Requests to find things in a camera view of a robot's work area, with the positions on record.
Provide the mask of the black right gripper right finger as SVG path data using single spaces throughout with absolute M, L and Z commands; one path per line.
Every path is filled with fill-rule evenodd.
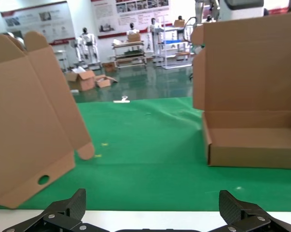
M 257 204 L 236 199 L 227 190 L 219 193 L 219 212 L 226 225 L 211 232 L 291 232 L 291 224 L 272 217 Z

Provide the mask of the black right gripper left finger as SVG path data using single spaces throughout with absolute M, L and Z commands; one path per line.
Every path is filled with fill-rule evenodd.
M 52 202 L 42 213 L 4 229 L 5 232 L 104 232 L 103 228 L 83 223 L 86 190 L 78 189 L 72 197 Z

